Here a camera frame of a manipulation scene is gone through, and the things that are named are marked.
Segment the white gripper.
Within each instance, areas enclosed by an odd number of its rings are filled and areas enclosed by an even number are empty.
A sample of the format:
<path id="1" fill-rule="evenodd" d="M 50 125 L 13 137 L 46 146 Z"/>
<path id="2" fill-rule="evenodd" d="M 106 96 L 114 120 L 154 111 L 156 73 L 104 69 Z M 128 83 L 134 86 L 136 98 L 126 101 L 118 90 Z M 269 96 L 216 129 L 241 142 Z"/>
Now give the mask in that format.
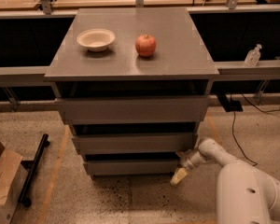
<path id="1" fill-rule="evenodd" d="M 173 186 L 177 185 L 188 175 L 187 170 L 198 168 L 205 163 L 205 156 L 201 154 L 198 148 L 189 149 L 187 151 L 178 151 L 176 155 L 179 157 L 180 167 L 175 170 L 175 173 L 170 180 L 170 184 Z"/>

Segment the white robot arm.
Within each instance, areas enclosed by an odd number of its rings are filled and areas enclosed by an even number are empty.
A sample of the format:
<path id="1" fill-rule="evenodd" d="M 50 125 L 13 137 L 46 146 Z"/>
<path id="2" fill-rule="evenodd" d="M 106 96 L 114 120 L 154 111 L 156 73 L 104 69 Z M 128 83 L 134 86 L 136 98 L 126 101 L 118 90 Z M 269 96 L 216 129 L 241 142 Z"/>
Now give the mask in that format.
<path id="1" fill-rule="evenodd" d="M 280 181 L 228 153 L 212 138 L 179 152 L 179 164 L 171 179 L 178 184 L 190 170 L 215 162 L 217 177 L 217 224 L 272 224 L 280 222 Z"/>

